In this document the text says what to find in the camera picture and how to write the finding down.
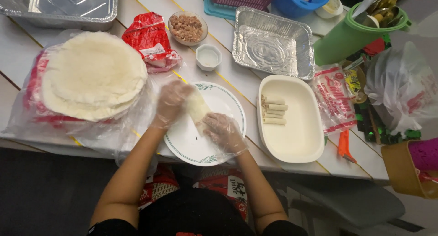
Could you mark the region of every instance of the plastic glove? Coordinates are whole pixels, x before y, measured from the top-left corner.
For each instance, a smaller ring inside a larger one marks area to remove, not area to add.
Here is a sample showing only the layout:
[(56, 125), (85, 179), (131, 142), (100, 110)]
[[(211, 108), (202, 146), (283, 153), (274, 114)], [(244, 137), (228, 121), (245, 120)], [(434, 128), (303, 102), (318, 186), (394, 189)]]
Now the plastic glove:
[(204, 134), (227, 154), (237, 156), (249, 148), (235, 119), (219, 113), (207, 113), (202, 121), (209, 126)]
[(161, 88), (157, 112), (151, 127), (168, 129), (185, 111), (185, 102), (193, 87), (176, 80)]

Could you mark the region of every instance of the aluminum tray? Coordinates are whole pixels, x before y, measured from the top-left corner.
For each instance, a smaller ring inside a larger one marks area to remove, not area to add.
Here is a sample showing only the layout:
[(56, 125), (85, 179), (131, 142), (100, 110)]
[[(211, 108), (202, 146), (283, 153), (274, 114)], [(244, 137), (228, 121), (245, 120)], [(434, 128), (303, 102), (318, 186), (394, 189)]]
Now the aluminum tray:
[(33, 25), (105, 31), (117, 15), (117, 0), (0, 0), (0, 14)]
[(272, 74), (302, 80), (315, 76), (309, 26), (250, 7), (236, 10), (233, 58), (242, 66)]

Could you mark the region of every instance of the green container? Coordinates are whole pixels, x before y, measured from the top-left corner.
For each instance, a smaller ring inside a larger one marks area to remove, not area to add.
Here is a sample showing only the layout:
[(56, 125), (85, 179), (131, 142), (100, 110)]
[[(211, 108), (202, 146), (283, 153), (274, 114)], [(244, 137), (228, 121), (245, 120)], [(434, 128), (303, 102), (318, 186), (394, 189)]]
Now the green container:
[(325, 37), (313, 44), (316, 65), (322, 66), (340, 62), (383, 35), (396, 30), (408, 30), (411, 25), (408, 15), (400, 8), (399, 15), (404, 15), (404, 17), (397, 26), (373, 28), (358, 24), (351, 15), (359, 4), (354, 5), (345, 18), (333, 27)]

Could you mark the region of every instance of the white plate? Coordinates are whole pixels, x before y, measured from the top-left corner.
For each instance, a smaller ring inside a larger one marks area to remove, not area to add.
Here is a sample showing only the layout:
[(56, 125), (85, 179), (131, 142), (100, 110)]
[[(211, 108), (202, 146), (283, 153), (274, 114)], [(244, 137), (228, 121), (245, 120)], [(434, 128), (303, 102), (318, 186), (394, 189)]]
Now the white plate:
[[(283, 97), (289, 109), (286, 126), (263, 124), (261, 95)], [(312, 162), (324, 151), (324, 133), (315, 95), (304, 81), (281, 75), (266, 77), (260, 84), (257, 101), (258, 129), (263, 144), (278, 160)]]
[[(211, 82), (194, 82), (205, 103), (213, 112), (234, 118), (242, 135), (246, 134), (246, 117), (238, 99), (227, 89)], [(200, 136), (189, 114), (184, 114), (164, 136), (167, 147), (181, 160), (196, 166), (214, 166), (223, 163), (216, 158), (216, 149), (206, 136)]]

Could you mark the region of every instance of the white container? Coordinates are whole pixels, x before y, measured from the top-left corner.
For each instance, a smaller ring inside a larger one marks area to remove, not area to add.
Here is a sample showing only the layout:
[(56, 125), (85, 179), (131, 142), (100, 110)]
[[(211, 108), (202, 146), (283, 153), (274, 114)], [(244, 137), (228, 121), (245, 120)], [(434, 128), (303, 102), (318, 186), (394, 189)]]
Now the white container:
[[(201, 22), (203, 33), (202, 33), (201, 39), (198, 42), (186, 42), (186, 41), (179, 39), (178, 37), (175, 37), (175, 35), (173, 35), (173, 33), (172, 33), (173, 26), (172, 26), (172, 24), (170, 24), (170, 18), (172, 18), (172, 16), (180, 16), (180, 15), (195, 16)], [(195, 46), (195, 45), (200, 44), (207, 37), (207, 34), (209, 33), (209, 28), (207, 27), (207, 23), (205, 22), (205, 20), (202, 17), (200, 17), (199, 15), (197, 15), (193, 12), (189, 12), (189, 11), (179, 11), (179, 12), (174, 13), (172, 16), (167, 21), (167, 26), (169, 27), (170, 35), (172, 35), (172, 37), (176, 41), (178, 41), (180, 44), (187, 45), (187, 46)]]
[(326, 5), (316, 9), (315, 13), (323, 19), (329, 19), (342, 14), (343, 11), (344, 6), (342, 5), (341, 0), (329, 0)]
[[(286, 126), (262, 123), (262, 94), (286, 100)], [(278, 160), (304, 163), (322, 155), (324, 133), (319, 108), (312, 89), (304, 81), (281, 75), (266, 77), (258, 91), (257, 118), (261, 140)]]
[(203, 44), (196, 49), (196, 64), (204, 71), (213, 71), (222, 62), (222, 53), (213, 45)]

